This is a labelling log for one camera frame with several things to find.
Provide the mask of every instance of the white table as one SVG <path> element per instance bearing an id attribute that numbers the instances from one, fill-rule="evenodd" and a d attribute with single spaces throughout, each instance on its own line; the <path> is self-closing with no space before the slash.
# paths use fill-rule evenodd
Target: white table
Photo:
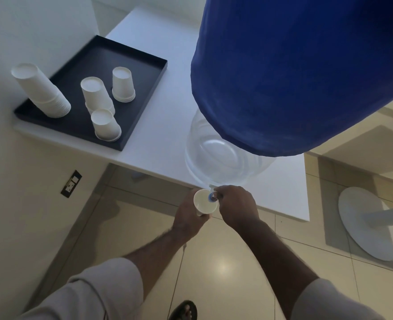
<path id="1" fill-rule="evenodd" d="M 190 62 L 198 31 L 198 27 L 165 13 L 138 7 L 108 34 L 109 39 L 168 60 L 168 68 L 123 151 L 21 120 L 14 122 L 14 128 L 119 166 L 197 186 L 184 162 L 184 147 L 197 109 L 190 86 Z M 243 187 L 253 194 L 258 206 L 309 220 L 303 155 L 277 158 Z"/>

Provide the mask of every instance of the power socket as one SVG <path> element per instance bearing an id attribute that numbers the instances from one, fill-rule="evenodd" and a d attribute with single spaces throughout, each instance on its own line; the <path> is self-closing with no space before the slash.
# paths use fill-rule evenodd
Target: power socket
<path id="1" fill-rule="evenodd" d="M 71 178 L 66 182 L 66 185 L 61 190 L 61 194 L 63 194 L 66 198 L 69 198 L 73 192 L 73 190 L 78 185 L 79 181 L 81 180 L 82 175 L 78 173 L 78 171 L 74 171 Z"/>

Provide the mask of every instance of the paper cup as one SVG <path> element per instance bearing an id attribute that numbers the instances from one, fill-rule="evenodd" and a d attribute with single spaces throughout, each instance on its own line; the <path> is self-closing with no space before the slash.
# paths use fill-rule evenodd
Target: paper cup
<path id="1" fill-rule="evenodd" d="M 11 69 L 11 74 L 32 101 L 49 102 L 59 92 L 58 88 L 34 64 L 18 64 Z"/>
<path id="2" fill-rule="evenodd" d="M 108 142 L 113 142 L 121 136 L 121 127 L 116 122 L 112 112 L 109 110 L 95 110 L 91 114 L 91 121 L 93 123 L 97 138 Z"/>
<path id="3" fill-rule="evenodd" d="M 115 114 L 115 107 L 102 80 L 91 76 L 81 81 L 81 88 L 85 98 L 85 105 L 90 111 L 107 109 Z"/>
<path id="4" fill-rule="evenodd" d="M 125 67 L 115 67 L 112 71 L 112 95 L 119 102 L 131 102 L 136 97 L 131 71 Z"/>
<path id="5" fill-rule="evenodd" d="M 60 91 L 57 96 L 49 102 L 39 103 L 33 101 L 33 103 L 50 118 L 64 117 L 71 110 L 71 104 Z"/>
<path id="6" fill-rule="evenodd" d="M 211 191 L 202 189 L 193 196 L 193 204 L 198 210 L 197 215 L 210 215 L 217 209 L 218 201 L 211 202 L 208 197 Z"/>

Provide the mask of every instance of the sleeve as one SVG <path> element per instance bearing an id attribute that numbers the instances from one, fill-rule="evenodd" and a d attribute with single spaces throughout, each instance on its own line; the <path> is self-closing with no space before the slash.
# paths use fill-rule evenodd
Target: sleeve
<path id="1" fill-rule="evenodd" d="M 114 258 L 72 276 L 21 320 L 134 320 L 140 318 L 143 282 L 128 259 Z"/>
<path id="2" fill-rule="evenodd" d="M 297 299 L 290 320 L 385 320 L 373 309 L 340 293 L 324 279 L 313 281 Z"/>

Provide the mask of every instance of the hand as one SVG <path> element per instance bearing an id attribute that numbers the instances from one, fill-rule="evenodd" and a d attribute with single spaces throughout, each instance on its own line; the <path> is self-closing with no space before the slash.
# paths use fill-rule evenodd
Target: hand
<path id="1" fill-rule="evenodd" d="M 180 232 L 183 236 L 185 236 L 186 241 L 194 237 L 204 223 L 211 217 L 211 215 L 198 216 L 196 214 L 196 208 L 193 204 L 193 196 L 197 191 L 197 188 L 189 191 L 183 202 L 178 207 L 172 224 L 172 230 Z"/>
<path id="2" fill-rule="evenodd" d="M 220 214 L 228 226 L 237 231 L 248 219 L 259 220 L 256 201 L 250 192 L 240 186 L 224 185 L 214 188 L 220 203 Z"/>

